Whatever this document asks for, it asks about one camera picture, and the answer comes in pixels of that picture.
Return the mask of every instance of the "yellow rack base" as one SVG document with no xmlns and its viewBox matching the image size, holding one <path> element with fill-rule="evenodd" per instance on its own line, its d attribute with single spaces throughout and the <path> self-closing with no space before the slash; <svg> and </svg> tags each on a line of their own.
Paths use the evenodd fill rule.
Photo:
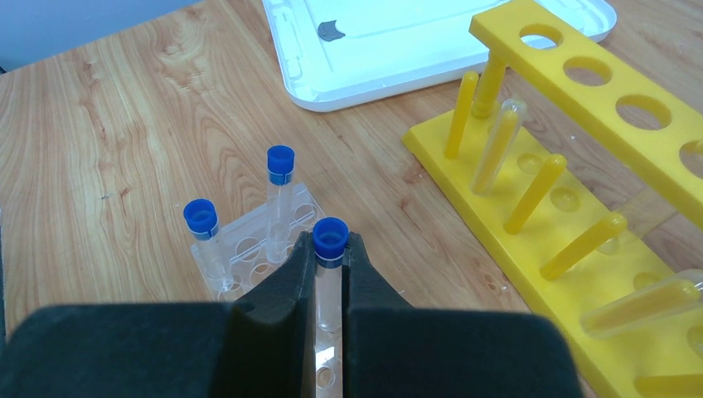
<svg viewBox="0 0 703 398">
<path fill-rule="evenodd" d="M 667 383 L 678 384 L 681 375 L 690 381 L 689 391 L 697 388 L 695 383 L 703 380 L 703 311 L 653 321 L 605 339 L 591 337 L 580 325 L 585 312 L 673 275 L 641 241 L 616 255 L 593 251 L 555 280 L 549 281 L 540 273 L 542 266 L 608 214 L 576 177 L 568 171 L 561 173 L 521 231 L 515 235 L 505 231 L 505 222 L 550 155 L 529 132 L 520 129 L 487 195 L 474 195 L 469 187 L 497 117 L 498 105 L 491 110 L 490 103 L 500 86 L 501 66 L 513 66 L 699 226 L 703 225 L 703 181 L 681 165 L 678 150 L 703 138 L 703 116 L 532 1 L 514 0 L 479 14 L 470 31 L 489 47 L 492 61 L 478 83 L 476 97 L 458 99 L 458 119 L 463 122 L 465 118 L 466 125 L 463 137 L 453 134 L 451 140 L 460 143 L 450 151 L 458 152 L 457 156 L 445 157 L 454 111 L 414 126 L 403 143 L 532 310 L 560 328 L 579 370 L 597 393 L 604 397 L 643 396 L 641 386 L 663 383 L 666 391 Z M 558 46 L 532 49 L 520 41 L 526 34 L 549 36 Z M 593 88 L 569 80 L 562 68 L 568 65 L 565 60 L 573 59 L 577 64 L 582 62 L 577 66 L 601 72 L 606 84 Z M 498 75 L 497 82 L 483 82 L 486 75 L 491 75 L 488 79 Z M 473 95 L 475 81 L 469 80 L 460 97 Z M 653 112 L 663 124 L 662 131 L 655 134 L 665 136 L 644 135 L 622 121 L 615 111 L 616 101 L 619 104 L 622 99 L 634 99 L 636 105 Z M 468 112 L 477 101 L 481 103 L 477 112 Z"/>
<path fill-rule="evenodd" d="M 469 119 L 458 159 L 447 160 L 444 147 L 452 115 L 450 111 L 414 126 L 403 143 L 530 308 L 558 325 L 594 390 L 603 397 L 630 398 L 640 396 L 634 387 L 638 376 L 703 372 L 703 358 L 689 347 L 687 337 L 696 326 L 703 328 L 700 311 L 606 340 L 583 332 L 581 314 L 630 294 L 635 283 L 665 278 L 672 271 L 646 245 L 635 242 L 617 255 L 591 253 L 554 282 L 542 278 L 540 267 L 608 211 L 576 177 L 564 172 L 522 231 L 507 234 L 503 224 L 534 177 L 520 165 L 538 169 L 549 153 L 521 129 L 491 193 L 477 197 L 469 191 L 469 184 L 493 118 Z"/>
</svg>

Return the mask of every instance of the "blue-capped test tube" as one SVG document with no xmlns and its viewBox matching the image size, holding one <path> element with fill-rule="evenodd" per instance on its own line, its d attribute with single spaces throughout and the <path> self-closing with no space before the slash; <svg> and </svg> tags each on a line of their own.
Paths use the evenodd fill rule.
<svg viewBox="0 0 703 398">
<path fill-rule="evenodd" d="M 349 229 L 338 218 L 323 218 L 313 227 L 315 245 L 315 307 L 318 326 L 326 332 L 342 327 L 342 257 Z"/>
<path fill-rule="evenodd" d="M 276 145 L 269 148 L 267 157 L 266 258 L 277 267 L 286 259 L 288 248 L 295 152 L 285 145 Z"/>
<path fill-rule="evenodd" d="M 196 199 L 183 208 L 183 217 L 196 240 L 207 286 L 220 293 L 229 291 L 235 281 L 230 261 L 222 254 L 215 205 L 207 199 Z"/>
</svg>

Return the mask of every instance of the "white plastic tray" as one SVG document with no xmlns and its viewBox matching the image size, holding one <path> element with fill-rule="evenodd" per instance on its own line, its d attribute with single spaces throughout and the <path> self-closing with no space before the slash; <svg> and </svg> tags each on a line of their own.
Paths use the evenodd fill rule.
<svg viewBox="0 0 703 398">
<path fill-rule="evenodd" d="M 329 112 L 481 71 L 487 48 L 468 33 L 474 14 L 507 0 L 263 0 L 285 88 L 298 106 Z M 604 0 L 538 0 L 603 40 L 617 16 Z M 344 37 L 324 41 L 323 22 Z M 548 46 L 548 42 L 530 42 Z"/>
</svg>

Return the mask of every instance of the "wooden table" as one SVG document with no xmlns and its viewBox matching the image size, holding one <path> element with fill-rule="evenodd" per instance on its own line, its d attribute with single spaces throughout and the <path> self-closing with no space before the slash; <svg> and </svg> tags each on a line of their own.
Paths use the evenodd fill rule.
<svg viewBox="0 0 703 398">
<path fill-rule="evenodd" d="M 611 0 L 610 51 L 703 111 L 698 0 Z M 7 328 L 54 303 L 203 300 L 182 208 L 208 197 L 229 222 L 265 199 L 265 150 L 297 151 L 297 179 L 363 235 L 417 306 L 526 311 L 400 137 L 453 108 L 456 82 L 314 114 L 281 84 L 260 0 L 206 0 L 0 76 L 0 205 Z M 528 127 L 610 206 L 639 187 L 519 76 Z M 648 241 L 699 266 L 681 217 Z"/>
</svg>

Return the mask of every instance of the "yellow test tube rack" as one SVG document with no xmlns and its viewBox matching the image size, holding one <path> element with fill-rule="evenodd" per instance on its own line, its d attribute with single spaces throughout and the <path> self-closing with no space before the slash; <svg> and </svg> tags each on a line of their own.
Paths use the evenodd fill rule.
<svg viewBox="0 0 703 398">
<path fill-rule="evenodd" d="M 596 250 L 626 230 L 628 221 L 608 211 L 565 170 L 563 157 L 548 153 L 520 128 L 501 154 L 505 160 L 490 191 L 476 195 L 470 186 L 480 172 L 479 159 L 500 109 L 497 93 L 510 66 L 701 228 L 703 179 L 680 155 L 703 148 L 703 115 L 532 0 L 478 14 L 469 31 L 489 49 L 481 79 L 467 73 L 457 108 L 414 126 L 403 143 L 532 310 L 557 324 L 597 393 L 695 396 L 703 379 L 703 311 L 608 338 L 583 329 L 584 313 L 673 272 L 640 240 L 615 255 Z M 522 41 L 529 35 L 545 36 L 555 46 L 532 48 Z M 593 71 L 603 84 L 573 81 L 565 73 L 572 67 Z M 618 114 L 620 105 L 650 112 L 661 128 L 631 125 Z"/>
</svg>

